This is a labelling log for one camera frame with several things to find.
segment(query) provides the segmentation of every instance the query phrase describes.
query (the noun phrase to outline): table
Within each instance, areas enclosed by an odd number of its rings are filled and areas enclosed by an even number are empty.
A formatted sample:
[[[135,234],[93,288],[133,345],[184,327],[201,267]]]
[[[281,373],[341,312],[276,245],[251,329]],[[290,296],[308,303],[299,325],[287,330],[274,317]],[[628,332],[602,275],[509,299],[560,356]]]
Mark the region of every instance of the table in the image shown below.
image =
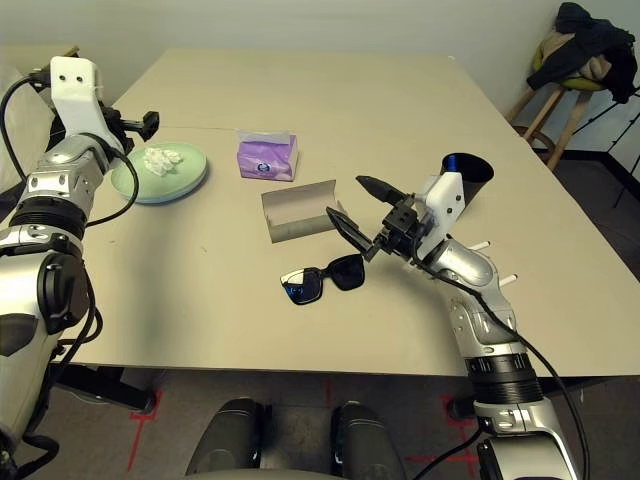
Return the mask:
[[[463,151],[486,158],[496,175],[452,233],[466,244],[490,240],[486,252],[503,276],[519,275],[505,295],[520,332],[561,375],[640,372],[638,282],[454,59],[172,49],[116,107],[124,118],[158,110],[152,142],[193,143],[212,169],[187,198],[135,206],[87,231],[105,328],[75,361],[466,374],[435,283],[398,257],[378,254],[362,288],[345,293],[327,281],[321,300],[293,305],[280,275],[353,249],[335,231],[272,244],[260,198],[336,179],[336,197],[373,236],[389,207],[356,175],[412,191],[443,156]],[[295,132],[293,185],[241,179],[236,128]],[[92,217],[122,204],[107,179]]]

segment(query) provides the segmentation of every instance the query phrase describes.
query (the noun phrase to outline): white wall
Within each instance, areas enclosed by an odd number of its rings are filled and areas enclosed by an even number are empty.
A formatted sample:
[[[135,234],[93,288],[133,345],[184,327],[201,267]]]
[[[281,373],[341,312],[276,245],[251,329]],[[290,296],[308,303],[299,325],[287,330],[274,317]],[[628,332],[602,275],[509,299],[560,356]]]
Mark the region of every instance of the white wall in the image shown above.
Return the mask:
[[[69,43],[100,67],[107,101],[116,99],[167,47],[312,49],[454,55],[501,111],[525,87],[531,56],[560,0],[6,0],[0,43]],[[582,0],[596,17],[640,36],[638,0]],[[595,95],[591,111],[609,103]],[[606,149],[640,109],[619,107],[572,142]],[[522,115],[526,122],[531,109]],[[557,135],[558,111],[547,133]],[[632,132],[616,147],[621,162],[640,150]]]

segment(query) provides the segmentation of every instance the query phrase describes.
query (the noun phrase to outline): tissue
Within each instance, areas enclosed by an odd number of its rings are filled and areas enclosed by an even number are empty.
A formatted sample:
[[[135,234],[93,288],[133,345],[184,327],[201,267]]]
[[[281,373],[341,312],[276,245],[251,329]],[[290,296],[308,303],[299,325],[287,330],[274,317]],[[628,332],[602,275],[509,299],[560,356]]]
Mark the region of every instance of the tissue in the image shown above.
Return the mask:
[[[298,144],[289,133],[240,132],[238,167],[244,178],[291,182],[298,163]]]
[[[159,177],[171,172],[181,161],[180,154],[173,150],[149,147],[144,151],[144,166]]]

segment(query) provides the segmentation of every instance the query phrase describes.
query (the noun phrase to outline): floor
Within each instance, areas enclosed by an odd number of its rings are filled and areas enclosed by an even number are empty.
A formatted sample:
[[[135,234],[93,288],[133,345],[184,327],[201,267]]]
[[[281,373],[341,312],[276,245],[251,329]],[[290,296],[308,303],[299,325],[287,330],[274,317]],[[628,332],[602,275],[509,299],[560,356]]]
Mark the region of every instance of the floor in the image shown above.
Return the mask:
[[[619,184],[598,163],[564,161],[557,173],[640,278],[640,203],[626,194],[613,210]],[[211,417],[238,396],[273,406],[271,441],[262,462],[266,468],[327,472],[330,414],[346,400],[359,400],[379,413],[409,476],[474,430],[473,425],[448,419],[443,407],[449,397],[467,390],[466,380],[460,378],[184,370],[129,370],[126,375],[132,384],[152,384],[161,395],[154,418],[131,418],[120,407],[88,403],[55,390],[39,432],[56,438],[60,453],[32,478],[180,478]],[[637,478],[640,378],[612,379],[574,395],[590,441],[592,478]],[[578,455],[566,406],[561,399],[553,400]],[[21,446],[18,458],[35,453]],[[478,479],[477,468],[471,449],[440,465],[428,478]]]

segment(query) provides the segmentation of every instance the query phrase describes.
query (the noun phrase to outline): chair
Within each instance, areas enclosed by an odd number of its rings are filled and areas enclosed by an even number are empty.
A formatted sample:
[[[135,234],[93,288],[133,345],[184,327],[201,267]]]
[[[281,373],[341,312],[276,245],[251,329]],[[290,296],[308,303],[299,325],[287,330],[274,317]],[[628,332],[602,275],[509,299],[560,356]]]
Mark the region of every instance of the chair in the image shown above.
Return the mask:
[[[533,69],[539,70],[542,66],[542,45],[538,47],[536,53],[533,57]],[[529,125],[529,127],[515,127],[517,131],[519,131],[522,137],[527,140],[529,143],[533,142],[533,139],[536,137],[544,138],[544,143],[551,143],[553,146],[553,142],[548,140],[548,137],[541,133],[542,127],[546,123],[547,119],[553,113],[556,105],[564,95],[564,93],[568,90],[577,90],[580,92],[576,99],[576,103],[571,109],[571,113],[569,114],[569,118],[567,119],[567,123],[564,126],[564,130],[560,134],[560,138],[556,142],[555,146],[550,149],[550,156],[548,160],[545,162],[549,170],[553,170],[558,165],[560,161],[560,157],[567,147],[569,140],[571,140],[571,136],[573,135],[573,131],[578,125],[580,118],[584,114],[587,109],[587,105],[589,104],[589,100],[593,95],[593,92],[597,92],[600,90],[604,90],[604,85],[594,82],[593,80],[589,80],[584,77],[571,77],[566,78],[560,82],[558,82],[557,86],[551,92],[551,95],[547,99],[546,103],[542,106],[542,108],[538,111],[535,119]],[[536,91],[528,88],[526,92],[520,97],[520,99],[516,102],[513,108],[505,115],[505,119],[512,123],[513,120],[518,116],[518,114],[524,109],[524,107],[531,101],[531,99],[535,96]]]

